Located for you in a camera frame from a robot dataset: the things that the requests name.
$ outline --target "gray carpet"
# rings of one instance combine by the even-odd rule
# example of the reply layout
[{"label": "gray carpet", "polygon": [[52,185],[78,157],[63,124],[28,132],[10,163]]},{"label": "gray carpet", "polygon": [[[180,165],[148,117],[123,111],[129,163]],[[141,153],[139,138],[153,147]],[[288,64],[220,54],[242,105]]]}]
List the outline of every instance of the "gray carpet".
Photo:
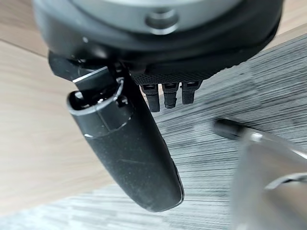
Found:
[{"label": "gray carpet", "polygon": [[274,47],[203,82],[193,105],[154,117],[178,167],[183,204],[149,213],[116,185],[0,219],[3,230],[227,230],[237,142],[212,121],[245,122],[307,148],[307,36]]}]

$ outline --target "black plastic housing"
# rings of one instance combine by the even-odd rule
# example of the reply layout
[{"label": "black plastic housing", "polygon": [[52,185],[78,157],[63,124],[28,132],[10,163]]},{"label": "black plastic housing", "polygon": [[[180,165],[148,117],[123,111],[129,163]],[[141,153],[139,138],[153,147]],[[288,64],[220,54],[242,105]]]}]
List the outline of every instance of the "black plastic housing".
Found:
[{"label": "black plastic housing", "polygon": [[95,154],[119,186],[141,207],[159,212],[184,198],[177,169],[135,83],[125,78],[118,93],[85,107],[68,96],[68,108]]}]

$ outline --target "wooden floor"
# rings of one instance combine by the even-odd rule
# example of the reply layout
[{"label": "wooden floor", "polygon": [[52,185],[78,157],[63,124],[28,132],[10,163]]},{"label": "wooden floor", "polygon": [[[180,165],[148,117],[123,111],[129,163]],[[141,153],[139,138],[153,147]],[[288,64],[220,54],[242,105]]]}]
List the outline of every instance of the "wooden floor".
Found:
[{"label": "wooden floor", "polygon": [[[307,33],[306,0],[287,0],[275,46]],[[65,107],[30,0],[0,1],[0,214],[112,183]]]}]

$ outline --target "metal object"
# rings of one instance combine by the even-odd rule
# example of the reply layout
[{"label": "metal object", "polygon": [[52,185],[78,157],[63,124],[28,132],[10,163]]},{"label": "metal object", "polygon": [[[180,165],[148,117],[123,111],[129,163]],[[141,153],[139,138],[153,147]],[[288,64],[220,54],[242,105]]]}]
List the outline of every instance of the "metal object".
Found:
[{"label": "metal object", "polygon": [[[231,229],[307,229],[307,151],[283,138],[233,125],[240,130],[240,159],[231,189]],[[225,133],[233,128],[225,126]]]},{"label": "metal object", "polygon": [[72,0],[95,18],[120,29],[154,35],[185,31],[230,11],[242,0]]}]

